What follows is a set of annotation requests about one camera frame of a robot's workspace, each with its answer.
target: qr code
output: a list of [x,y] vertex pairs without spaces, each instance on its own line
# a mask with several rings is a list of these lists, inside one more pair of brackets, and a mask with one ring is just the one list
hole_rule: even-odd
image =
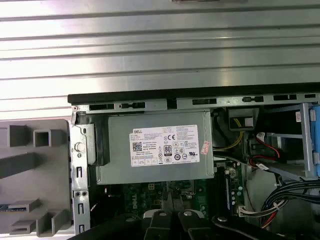
[[134,152],[142,151],[142,142],[134,142],[132,145],[133,145]]

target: power supply label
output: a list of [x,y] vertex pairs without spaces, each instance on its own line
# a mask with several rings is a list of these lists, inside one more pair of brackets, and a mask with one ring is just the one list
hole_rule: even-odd
[[197,125],[135,128],[129,139],[132,167],[200,161]]

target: red sticker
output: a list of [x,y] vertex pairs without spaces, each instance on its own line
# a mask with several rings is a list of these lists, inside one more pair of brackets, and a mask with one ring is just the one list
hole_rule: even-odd
[[210,144],[211,143],[209,141],[204,141],[200,153],[203,155],[207,155],[207,153],[209,151]]

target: green circuit board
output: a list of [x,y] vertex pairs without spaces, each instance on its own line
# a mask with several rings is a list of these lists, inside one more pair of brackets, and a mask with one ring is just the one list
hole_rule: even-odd
[[205,179],[125,184],[125,211],[142,216],[148,210],[161,209],[161,198],[167,190],[180,191],[185,209],[201,211],[204,217],[208,218]]

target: corrugated metal surface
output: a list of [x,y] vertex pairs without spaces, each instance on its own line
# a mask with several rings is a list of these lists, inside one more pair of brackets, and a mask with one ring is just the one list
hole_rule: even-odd
[[0,1],[0,120],[68,94],[318,82],[320,1]]

